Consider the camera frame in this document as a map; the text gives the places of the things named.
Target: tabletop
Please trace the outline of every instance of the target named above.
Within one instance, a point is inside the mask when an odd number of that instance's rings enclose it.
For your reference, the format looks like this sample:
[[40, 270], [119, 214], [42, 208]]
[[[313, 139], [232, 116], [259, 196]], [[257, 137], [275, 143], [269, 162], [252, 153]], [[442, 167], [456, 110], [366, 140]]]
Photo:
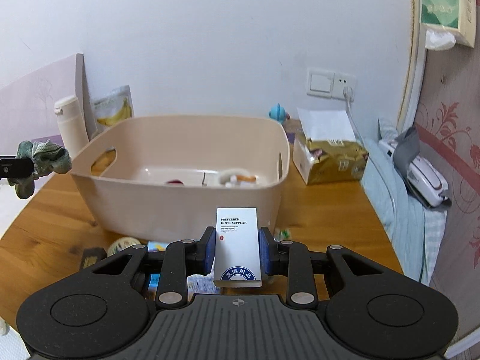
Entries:
[[[397, 257], [358, 182], [306, 186], [297, 169], [290, 171], [282, 193], [277, 227], [311, 251], [340, 244], [402, 272]], [[84, 248], [105, 249], [121, 235], [100, 228], [70, 175], [55, 175], [28, 203], [0, 240], [0, 316], [16, 328], [22, 302], [78, 270]], [[319, 299], [328, 294], [316, 275]], [[287, 279], [275, 277], [245, 293], [284, 295]]]

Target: white wall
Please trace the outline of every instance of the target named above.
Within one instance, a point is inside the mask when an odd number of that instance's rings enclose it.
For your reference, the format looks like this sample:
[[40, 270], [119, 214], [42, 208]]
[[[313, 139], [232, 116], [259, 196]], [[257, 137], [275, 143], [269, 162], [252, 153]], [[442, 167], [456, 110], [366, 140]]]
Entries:
[[90, 96], [130, 84], [136, 115], [266, 115], [305, 94], [308, 67], [358, 78], [354, 117], [396, 121], [411, 0], [0, 0], [0, 87], [76, 52]]

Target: green cloth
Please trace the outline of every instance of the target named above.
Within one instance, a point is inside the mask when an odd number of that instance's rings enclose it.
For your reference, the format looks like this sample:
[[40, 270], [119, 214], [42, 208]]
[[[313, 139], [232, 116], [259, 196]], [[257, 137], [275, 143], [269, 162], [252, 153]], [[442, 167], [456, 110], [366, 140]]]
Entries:
[[33, 173], [27, 178], [9, 178], [20, 199], [28, 199], [35, 191], [35, 180], [52, 172], [67, 173], [71, 169], [71, 159], [67, 149], [56, 143], [30, 142], [24, 140], [18, 145], [17, 158], [30, 158], [34, 164]]

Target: red stripe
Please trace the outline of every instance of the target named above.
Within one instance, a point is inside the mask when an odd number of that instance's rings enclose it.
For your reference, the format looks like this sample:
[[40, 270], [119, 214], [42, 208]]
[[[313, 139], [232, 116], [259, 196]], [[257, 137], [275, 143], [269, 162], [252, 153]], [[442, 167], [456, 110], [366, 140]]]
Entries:
[[431, 132], [415, 123], [420, 140], [434, 149], [480, 195], [480, 175]]

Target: hanging tissue box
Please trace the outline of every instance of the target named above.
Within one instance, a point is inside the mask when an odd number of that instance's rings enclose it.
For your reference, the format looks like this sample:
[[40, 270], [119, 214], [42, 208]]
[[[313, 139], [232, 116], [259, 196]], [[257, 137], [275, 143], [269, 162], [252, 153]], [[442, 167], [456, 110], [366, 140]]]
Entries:
[[295, 135], [293, 163], [307, 185], [360, 180], [368, 152], [356, 142], [345, 111], [299, 109], [303, 133]]

